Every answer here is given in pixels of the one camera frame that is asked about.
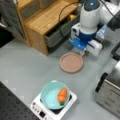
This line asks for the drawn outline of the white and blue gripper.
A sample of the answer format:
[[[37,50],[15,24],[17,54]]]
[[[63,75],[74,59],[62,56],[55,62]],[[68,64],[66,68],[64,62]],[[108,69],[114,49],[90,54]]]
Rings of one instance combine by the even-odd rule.
[[[70,43],[80,51],[88,51],[95,56],[98,56],[103,48],[103,45],[95,40],[94,34],[84,34],[78,26],[71,28]]]

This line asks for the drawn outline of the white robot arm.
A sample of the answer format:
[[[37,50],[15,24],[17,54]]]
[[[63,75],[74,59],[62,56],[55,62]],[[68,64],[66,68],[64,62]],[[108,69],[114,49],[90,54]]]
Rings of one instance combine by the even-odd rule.
[[[81,5],[79,22],[71,27],[70,43],[80,51],[97,56],[103,45],[96,40],[98,24],[112,30],[120,28],[120,2],[86,0]]]

